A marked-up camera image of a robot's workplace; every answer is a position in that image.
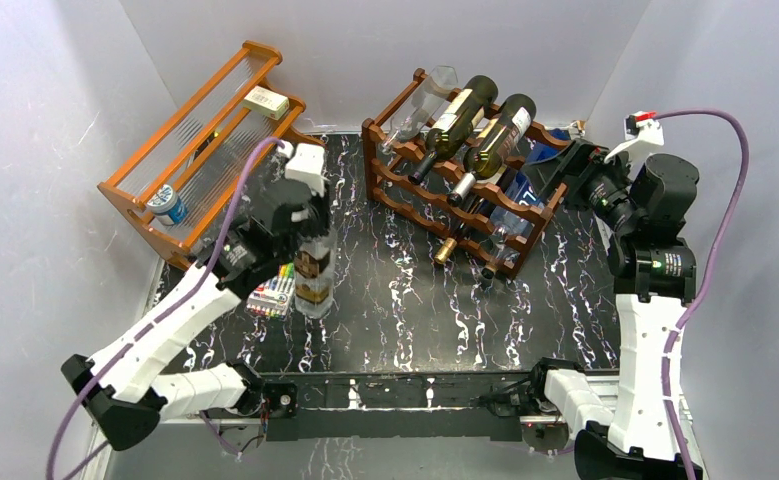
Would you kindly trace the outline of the green wine bottle brown label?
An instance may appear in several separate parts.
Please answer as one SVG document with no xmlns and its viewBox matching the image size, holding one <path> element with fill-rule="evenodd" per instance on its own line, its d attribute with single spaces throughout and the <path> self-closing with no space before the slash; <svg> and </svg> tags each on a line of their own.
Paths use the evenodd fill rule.
<svg viewBox="0 0 779 480">
<path fill-rule="evenodd" d="M 476 137 L 473 147 L 463 157 L 464 175 L 447 196 L 451 206 L 459 206 L 473 186 L 492 177 L 525 135 L 536 115 L 537 107 L 528 95 L 510 95 L 498 114 Z"/>
</svg>

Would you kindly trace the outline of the dark green wine bottle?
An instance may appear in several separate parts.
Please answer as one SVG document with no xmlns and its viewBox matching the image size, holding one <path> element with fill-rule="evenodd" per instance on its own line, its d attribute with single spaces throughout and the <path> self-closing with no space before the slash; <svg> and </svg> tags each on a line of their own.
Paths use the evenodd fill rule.
<svg viewBox="0 0 779 480">
<path fill-rule="evenodd" d="M 408 175 L 419 185 L 438 161 L 451 159 L 484 117 L 485 108 L 498 95 L 496 83 L 488 76 L 472 77 L 439 116 L 425 138 L 425 155 Z"/>
</svg>

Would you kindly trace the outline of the clear glass bottle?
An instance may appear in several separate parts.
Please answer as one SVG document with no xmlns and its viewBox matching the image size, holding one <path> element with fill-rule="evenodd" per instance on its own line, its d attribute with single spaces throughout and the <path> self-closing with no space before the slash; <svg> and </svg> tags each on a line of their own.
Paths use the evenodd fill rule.
<svg viewBox="0 0 779 480">
<path fill-rule="evenodd" d="M 380 144 L 380 151 L 389 155 L 394 147 L 414 140 L 457 86 L 454 67 L 434 67 L 389 119 L 388 133 Z"/>
</svg>

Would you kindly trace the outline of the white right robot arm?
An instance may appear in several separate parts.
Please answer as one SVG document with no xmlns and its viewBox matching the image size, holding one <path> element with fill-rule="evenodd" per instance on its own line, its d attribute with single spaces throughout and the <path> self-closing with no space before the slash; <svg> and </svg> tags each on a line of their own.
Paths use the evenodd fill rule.
<svg viewBox="0 0 779 480">
<path fill-rule="evenodd" d="M 629 155 L 583 139 L 556 157 L 547 187 L 563 187 L 564 204 L 593 212 L 611 231 L 620 359 L 613 405 L 585 370 L 544 358 L 526 379 L 530 405 L 557 413 L 569 428 L 582 479 L 700 479 L 679 418 L 682 395 L 680 318 L 696 297 L 697 262 L 681 236 L 698 169 L 655 153 L 636 175 Z"/>
</svg>

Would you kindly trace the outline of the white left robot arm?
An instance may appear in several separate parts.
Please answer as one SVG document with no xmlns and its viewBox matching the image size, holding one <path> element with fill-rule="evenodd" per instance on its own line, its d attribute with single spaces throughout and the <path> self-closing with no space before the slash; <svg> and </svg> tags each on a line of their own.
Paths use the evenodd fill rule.
<svg viewBox="0 0 779 480">
<path fill-rule="evenodd" d="M 253 416 L 266 403 L 266 382 L 246 362 L 229 360 L 184 374 L 164 369 L 215 320 L 246 301 L 329 230 L 329 182 L 282 179 L 262 190 L 239 224 L 226 215 L 204 249 L 158 306 L 118 340 L 61 372 L 116 451 L 146 439 L 164 420 L 225 409 Z"/>
</svg>

